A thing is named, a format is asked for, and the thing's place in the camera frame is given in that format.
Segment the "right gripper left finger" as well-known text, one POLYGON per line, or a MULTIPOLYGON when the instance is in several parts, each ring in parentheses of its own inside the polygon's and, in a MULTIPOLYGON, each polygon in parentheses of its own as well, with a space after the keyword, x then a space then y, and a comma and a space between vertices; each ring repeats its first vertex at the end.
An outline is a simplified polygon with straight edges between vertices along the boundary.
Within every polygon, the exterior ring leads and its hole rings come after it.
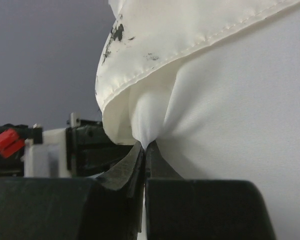
POLYGON ((141 232, 145 182, 144 150, 136 142, 130 152, 97 179, 97 234, 141 232))

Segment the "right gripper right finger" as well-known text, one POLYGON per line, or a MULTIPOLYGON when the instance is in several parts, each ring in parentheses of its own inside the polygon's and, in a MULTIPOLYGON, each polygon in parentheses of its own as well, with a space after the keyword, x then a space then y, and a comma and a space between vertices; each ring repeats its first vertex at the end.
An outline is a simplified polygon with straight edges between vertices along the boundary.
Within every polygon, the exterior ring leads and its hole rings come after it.
POLYGON ((145 177, 147 179, 183 179, 163 158, 156 141, 151 142, 145 151, 145 177))

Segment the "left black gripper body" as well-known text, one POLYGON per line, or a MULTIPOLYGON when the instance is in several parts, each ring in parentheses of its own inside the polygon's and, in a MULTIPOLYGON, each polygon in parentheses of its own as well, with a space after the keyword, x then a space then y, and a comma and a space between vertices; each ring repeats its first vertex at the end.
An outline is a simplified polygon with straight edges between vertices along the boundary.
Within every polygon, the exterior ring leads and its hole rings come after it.
POLYGON ((132 145, 115 144, 103 123, 72 112, 66 128, 66 167, 72 177, 89 177, 108 171, 122 160, 132 145))

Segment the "white pillow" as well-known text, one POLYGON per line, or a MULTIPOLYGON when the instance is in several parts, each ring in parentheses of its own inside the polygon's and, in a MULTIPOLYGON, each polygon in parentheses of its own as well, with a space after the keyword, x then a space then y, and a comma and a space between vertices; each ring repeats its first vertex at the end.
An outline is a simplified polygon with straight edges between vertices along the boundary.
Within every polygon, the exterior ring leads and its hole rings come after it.
POLYGON ((133 136, 186 177, 249 180, 280 240, 300 240, 300 25, 237 36, 130 92, 133 136))

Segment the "cream pillowcase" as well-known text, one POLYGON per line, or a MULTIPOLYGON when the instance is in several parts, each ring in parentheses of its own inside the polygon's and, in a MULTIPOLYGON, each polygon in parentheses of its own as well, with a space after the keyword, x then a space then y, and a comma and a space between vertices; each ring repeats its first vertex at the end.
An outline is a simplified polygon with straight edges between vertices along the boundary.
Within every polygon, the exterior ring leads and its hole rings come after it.
POLYGON ((198 55, 260 29, 300 26, 300 0, 120 0, 113 5, 117 18, 98 63, 95 96, 105 133, 120 145, 141 143, 133 135, 129 107, 136 87, 150 82, 171 89, 179 68, 198 55))

